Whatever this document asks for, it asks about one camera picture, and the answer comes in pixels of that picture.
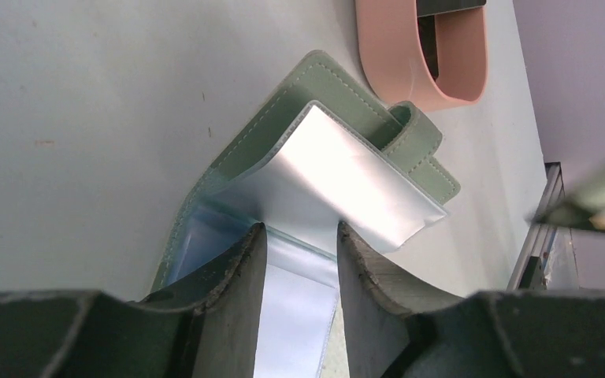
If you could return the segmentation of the black credit card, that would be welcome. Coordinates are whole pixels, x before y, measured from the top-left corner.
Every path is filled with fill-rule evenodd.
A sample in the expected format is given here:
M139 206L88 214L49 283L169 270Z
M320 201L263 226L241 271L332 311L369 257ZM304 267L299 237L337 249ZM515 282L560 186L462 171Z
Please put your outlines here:
M605 234L605 166L536 211L531 222Z

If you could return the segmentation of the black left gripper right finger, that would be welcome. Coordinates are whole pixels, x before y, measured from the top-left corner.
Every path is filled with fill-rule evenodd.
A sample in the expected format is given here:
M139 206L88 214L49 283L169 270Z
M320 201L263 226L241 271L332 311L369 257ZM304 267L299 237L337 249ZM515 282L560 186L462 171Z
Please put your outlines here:
M345 223L337 263L353 377L605 377L605 291L461 298L378 254Z

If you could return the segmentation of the green leather card holder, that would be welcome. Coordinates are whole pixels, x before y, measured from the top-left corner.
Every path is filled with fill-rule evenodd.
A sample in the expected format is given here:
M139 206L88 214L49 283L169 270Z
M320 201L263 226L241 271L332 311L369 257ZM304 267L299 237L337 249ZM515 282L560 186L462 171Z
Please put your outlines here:
M154 287L267 231L255 377L317 377L340 299L346 222L377 252L446 216L459 182L443 136L411 102L385 107L326 52L309 52L216 157L173 222Z

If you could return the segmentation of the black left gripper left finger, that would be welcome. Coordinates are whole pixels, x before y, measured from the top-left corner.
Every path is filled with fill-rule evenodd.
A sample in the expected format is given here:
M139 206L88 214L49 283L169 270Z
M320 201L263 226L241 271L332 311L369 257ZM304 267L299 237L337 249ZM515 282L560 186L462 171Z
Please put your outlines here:
M139 302L102 291L0 291L0 377L251 377L267 233Z

